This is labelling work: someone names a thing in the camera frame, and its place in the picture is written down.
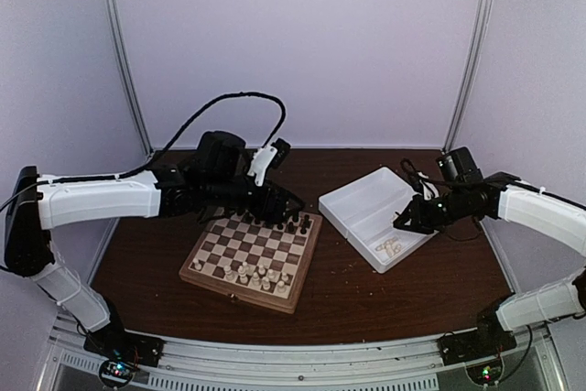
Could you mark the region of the white tall piece carried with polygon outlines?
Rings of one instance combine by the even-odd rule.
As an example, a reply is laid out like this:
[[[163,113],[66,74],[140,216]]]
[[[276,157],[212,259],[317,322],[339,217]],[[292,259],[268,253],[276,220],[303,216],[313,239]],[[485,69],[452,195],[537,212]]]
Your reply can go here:
[[[247,286],[249,283],[249,265],[247,262],[243,262],[238,268],[239,282]]]

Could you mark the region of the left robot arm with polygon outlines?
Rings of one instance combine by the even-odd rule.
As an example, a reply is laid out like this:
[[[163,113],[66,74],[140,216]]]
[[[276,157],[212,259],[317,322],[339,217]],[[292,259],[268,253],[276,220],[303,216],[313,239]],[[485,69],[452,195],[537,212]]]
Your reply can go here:
[[[70,223],[111,218],[169,218],[209,208],[249,213],[280,224],[298,217],[305,203],[266,179],[290,150],[278,139],[252,156],[245,141],[208,131],[196,151],[177,165],[148,165],[109,176],[40,175],[20,170],[5,210],[6,272],[33,280],[87,331],[90,341],[113,358],[126,356],[132,339],[114,304],[67,268],[51,245],[51,231]]]

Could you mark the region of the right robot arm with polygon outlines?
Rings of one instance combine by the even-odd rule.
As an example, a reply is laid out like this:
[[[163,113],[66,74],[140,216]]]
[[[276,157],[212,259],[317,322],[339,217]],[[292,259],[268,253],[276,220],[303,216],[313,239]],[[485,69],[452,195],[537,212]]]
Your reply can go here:
[[[400,167],[415,193],[393,221],[397,230],[443,233],[465,218],[488,218],[508,229],[527,231],[540,244],[559,244],[563,255],[585,256],[585,207],[508,172],[485,177],[470,150],[460,147],[436,159],[432,179],[404,157]],[[534,324],[585,316],[585,265],[557,280],[497,300],[481,311],[469,345],[488,355],[509,333]]]

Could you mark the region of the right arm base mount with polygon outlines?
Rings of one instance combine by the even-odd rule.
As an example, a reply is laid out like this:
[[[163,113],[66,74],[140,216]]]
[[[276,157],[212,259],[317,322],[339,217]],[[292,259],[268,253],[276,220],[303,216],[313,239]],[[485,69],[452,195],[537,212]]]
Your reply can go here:
[[[445,333],[438,339],[439,353],[445,365],[467,363],[497,356],[516,348],[515,336],[505,331],[496,317],[495,305],[477,315],[477,326],[460,333]]]

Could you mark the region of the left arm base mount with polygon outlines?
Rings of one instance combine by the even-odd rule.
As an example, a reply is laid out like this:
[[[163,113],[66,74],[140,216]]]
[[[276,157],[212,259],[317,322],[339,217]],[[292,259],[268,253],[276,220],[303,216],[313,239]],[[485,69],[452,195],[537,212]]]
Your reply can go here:
[[[83,348],[113,361],[157,367],[164,348],[163,340],[127,331],[113,302],[105,301],[110,322],[98,331],[89,331]]]

